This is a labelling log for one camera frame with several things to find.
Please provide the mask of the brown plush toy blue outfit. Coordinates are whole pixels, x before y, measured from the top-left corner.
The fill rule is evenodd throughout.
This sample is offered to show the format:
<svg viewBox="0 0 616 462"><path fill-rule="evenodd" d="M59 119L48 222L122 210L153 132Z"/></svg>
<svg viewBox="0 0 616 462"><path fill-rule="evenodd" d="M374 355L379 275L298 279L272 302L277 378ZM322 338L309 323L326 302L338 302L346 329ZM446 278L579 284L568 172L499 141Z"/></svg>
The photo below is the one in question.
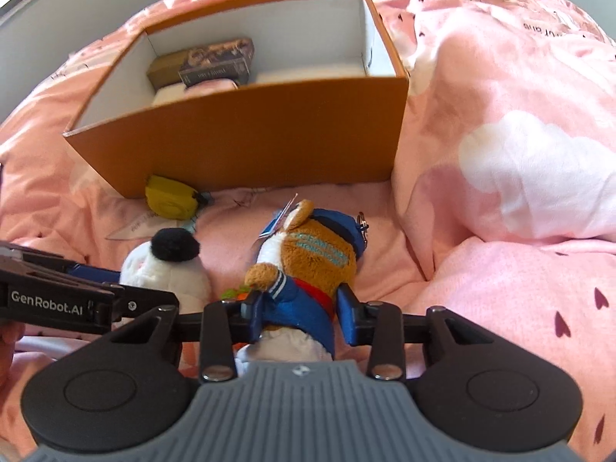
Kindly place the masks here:
<svg viewBox="0 0 616 462"><path fill-rule="evenodd" d="M354 284L368 246L364 214L317 208L309 199L268 225L243 283L223 292L263 293L258 340L237 349L242 371L254 362L329 362L335 357L337 290Z"/></svg>

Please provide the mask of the yellow tape measure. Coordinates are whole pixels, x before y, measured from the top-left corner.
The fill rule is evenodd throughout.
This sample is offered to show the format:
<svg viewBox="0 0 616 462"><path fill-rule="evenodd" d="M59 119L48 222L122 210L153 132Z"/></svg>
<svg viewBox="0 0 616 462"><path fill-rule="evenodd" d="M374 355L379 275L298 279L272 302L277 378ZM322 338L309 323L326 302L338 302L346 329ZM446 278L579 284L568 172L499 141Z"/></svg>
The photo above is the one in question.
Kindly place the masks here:
<svg viewBox="0 0 616 462"><path fill-rule="evenodd" d="M157 215L169 220L187 221L214 200L208 192L173 179L151 175L145 187L147 206Z"/></svg>

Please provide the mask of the white plush black pompom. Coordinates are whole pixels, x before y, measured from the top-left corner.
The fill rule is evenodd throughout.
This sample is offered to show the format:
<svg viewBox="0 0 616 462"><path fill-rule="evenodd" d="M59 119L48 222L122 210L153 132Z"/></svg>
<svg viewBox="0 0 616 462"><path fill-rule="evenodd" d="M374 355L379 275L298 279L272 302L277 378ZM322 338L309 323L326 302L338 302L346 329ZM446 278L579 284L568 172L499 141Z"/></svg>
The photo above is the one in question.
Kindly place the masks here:
<svg viewBox="0 0 616 462"><path fill-rule="evenodd" d="M190 231L160 229L127 255L119 283L171 292L179 301L179 312L201 312L215 297L200 253L201 246Z"/></svg>

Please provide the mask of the pink patterned duvet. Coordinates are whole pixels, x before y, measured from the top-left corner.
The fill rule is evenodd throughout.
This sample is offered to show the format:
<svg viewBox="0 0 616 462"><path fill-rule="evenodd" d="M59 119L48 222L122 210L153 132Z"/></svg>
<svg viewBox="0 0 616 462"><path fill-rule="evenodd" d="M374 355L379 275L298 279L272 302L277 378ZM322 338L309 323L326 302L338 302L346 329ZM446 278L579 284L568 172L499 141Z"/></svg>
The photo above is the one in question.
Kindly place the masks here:
<svg viewBox="0 0 616 462"><path fill-rule="evenodd" d="M161 225L66 143L162 0L72 57L1 128L1 237L117 269ZM443 305L564 368L572 447L615 448L615 43L567 0L374 0L410 76L393 178L299 196L368 219L361 299Z"/></svg>

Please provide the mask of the white small box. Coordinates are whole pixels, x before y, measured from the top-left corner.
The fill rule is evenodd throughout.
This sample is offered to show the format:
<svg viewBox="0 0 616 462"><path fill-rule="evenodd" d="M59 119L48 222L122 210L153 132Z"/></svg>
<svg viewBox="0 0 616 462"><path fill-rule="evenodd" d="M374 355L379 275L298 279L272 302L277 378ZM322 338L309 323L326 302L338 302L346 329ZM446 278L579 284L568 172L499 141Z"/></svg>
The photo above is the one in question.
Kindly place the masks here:
<svg viewBox="0 0 616 462"><path fill-rule="evenodd" d="M177 102L184 98L186 85L179 82L178 84L168 85L157 90L152 99L152 106L164 105L172 102Z"/></svg>

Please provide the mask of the brown small cardboard box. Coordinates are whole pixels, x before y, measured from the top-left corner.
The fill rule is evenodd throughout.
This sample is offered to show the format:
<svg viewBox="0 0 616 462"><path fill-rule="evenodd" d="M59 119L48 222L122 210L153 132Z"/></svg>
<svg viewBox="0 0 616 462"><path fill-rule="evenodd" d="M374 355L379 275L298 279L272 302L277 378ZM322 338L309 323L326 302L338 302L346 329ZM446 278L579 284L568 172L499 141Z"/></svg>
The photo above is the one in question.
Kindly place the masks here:
<svg viewBox="0 0 616 462"><path fill-rule="evenodd" d="M179 69L185 63L188 53L188 50L179 50L161 55L149 65L146 76L156 91L182 81Z"/></svg>

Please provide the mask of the orange cardboard box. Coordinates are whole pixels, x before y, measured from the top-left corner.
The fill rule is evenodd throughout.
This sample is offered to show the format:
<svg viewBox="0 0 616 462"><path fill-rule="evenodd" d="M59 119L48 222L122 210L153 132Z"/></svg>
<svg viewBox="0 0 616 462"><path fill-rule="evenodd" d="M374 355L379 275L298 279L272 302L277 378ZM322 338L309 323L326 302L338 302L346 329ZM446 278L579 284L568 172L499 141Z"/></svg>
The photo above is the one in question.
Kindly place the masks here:
<svg viewBox="0 0 616 462"><path fill-rule="evenodd" d="M159 56L249 38L246 85L155 105ZM65 133L119 194L161 175L197 188L385 181L408 78L372 0L226 0L144 28Z"/></svg>

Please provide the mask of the dark patterned card box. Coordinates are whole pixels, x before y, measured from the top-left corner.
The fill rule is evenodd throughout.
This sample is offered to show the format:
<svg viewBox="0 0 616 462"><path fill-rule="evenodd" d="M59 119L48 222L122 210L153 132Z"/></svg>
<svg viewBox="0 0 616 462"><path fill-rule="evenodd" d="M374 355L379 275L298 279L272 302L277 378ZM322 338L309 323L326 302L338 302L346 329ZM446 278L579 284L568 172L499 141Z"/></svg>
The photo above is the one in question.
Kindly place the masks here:
<svg viewBox="0 0 616 462"><path fill-rule="evenodd" d="M254 51L250 38L191 48L179 67L179 78L186 87L216 79L230 79L236 85L246 85L251 75Z"/></svg>

